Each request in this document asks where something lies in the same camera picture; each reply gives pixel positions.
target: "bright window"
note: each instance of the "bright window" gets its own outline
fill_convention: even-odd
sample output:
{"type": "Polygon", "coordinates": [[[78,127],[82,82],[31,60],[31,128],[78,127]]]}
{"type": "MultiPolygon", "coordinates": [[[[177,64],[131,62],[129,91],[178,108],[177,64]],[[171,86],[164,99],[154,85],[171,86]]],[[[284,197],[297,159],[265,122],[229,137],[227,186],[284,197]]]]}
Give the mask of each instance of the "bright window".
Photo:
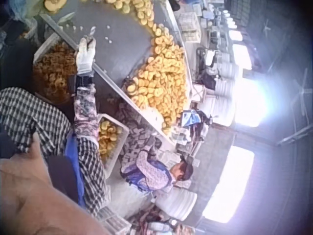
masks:
{"type": "Polygon", "coordinates": [[[253,159],[251,151],[236,146],[230,148],[220,182],[203,211],[205,218],[220,223],[232,218],[244,195],[253,159]]]}
{"type": "Polygon", "coordinates": [[[256,81],[246,78],[236,80],[234,99],[236,123],[257,127],[267,114],[266,99],[256,81]]]}
{"type": "Polygon", "coordinates": [[[243,36],[241,34],[241,32],[237,31],[237,30],[230,30],[228,32],[231,40],[233,41],[242,41],[243,40],[243,36]]]}
{"type": "Polygon", "coordinates": [[[252,69],[252,63],[249,56],[248,48],[244,45],[234,44],[233,52],[235,63],[246,70],[252,69]]]}

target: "blue cloth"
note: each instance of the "blue cloth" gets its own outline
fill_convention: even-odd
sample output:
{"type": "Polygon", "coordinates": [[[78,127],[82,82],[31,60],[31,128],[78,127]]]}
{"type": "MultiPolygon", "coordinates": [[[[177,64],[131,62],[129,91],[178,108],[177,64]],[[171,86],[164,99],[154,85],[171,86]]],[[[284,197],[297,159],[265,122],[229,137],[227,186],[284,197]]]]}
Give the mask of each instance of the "blue cloth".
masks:
{"type": "Polygon", "coordinates": [[[65,156],[67,159],[69,159],[72,163],[75,175],[76,175],[76,182],[77,182],[77,191],[78,191],[78,201],[79,205],[82,208],[86,208],[85,202],[84,202],[84,182],[83,182],[83,176],[79,168],[79,162],[78,162],[78,144],[76,135],[73,132],[70,132],[67,136],[67,143],[65,146],[65,156]]]}
{"type": "Polygon", "coordinates": [[[4,4],[4,9],[11,18],[22,21],[26,16],[27,1],[7,0],[7,2],[4,4]]]}
{"type": "Polygon", "coordinates": [[[195,110],[183,111],[180,117],[180,125],[182,127],[190,126],[195,123],[201,122],[199,114],[195,110]]]}

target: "finger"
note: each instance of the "finger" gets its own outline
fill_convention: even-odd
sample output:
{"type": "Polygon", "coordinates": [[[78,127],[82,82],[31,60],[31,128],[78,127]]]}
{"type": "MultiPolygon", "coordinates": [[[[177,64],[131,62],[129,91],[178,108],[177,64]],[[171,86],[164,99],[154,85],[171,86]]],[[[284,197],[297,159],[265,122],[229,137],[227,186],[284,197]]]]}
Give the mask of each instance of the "finger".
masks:
{"type": "Polygon", "coordinates": [[[79,46],[78,46],[78,50],[79,50],[79,52],[82,52],[82,53],[86,53],[87,52],[87,40],[86,40],[86,38],[82,38],[80,40],[80,43],[79,43],[79,46]]]}
{"type": "Polygon", "coordinates": [[[40,139],[37,132],[33,134],[33,142],[30,145],[30,150],[28,156],[33,159],[42,159],[42,154],[40,150],[40,139]]]}
{"type": "Polygon", "coordinates": [[[88,50],[96,48],[96,39],[94,37],[91,38],[91,41],[88,45],[88,50]]]}

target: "black hair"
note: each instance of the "black hair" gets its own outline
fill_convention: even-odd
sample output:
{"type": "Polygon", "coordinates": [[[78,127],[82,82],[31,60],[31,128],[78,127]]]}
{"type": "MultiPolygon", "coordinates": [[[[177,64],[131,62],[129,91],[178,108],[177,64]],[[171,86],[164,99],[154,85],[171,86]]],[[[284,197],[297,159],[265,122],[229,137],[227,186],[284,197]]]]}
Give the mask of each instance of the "black hair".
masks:
{"type": "Polygon", "coordinates": [[[178,180],[179,181],[186,181],[186,180],[189,180],[192,176],[192,174],[194,173],[194,167],[192,166],[192,164],[186,162],[185,159],[182,159],[181,160],[181,165],[180,165],[180,170],[182,172],[184,172],[183,175],[179,176],[178,177],[178,180]]]}

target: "metal frame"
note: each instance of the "metal frame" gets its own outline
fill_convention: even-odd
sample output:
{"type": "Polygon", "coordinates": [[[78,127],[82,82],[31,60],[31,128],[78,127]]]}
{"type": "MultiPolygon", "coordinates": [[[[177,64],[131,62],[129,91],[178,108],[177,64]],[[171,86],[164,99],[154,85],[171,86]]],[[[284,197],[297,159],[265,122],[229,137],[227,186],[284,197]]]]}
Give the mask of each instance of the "metal frame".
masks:
{"type": "Polygon", "coordinates": [[[310,125],[302,128],[300,131],[297,131],[296,133],[292,134],[291,136],[283,138],[281,141],[277,142],[276,145],[283,145],[286,143],[292,143],[294,141],[301,139],[302,137],[307,136],[312,131],[313,131],[313,124],[310,124],[310,125]]]}

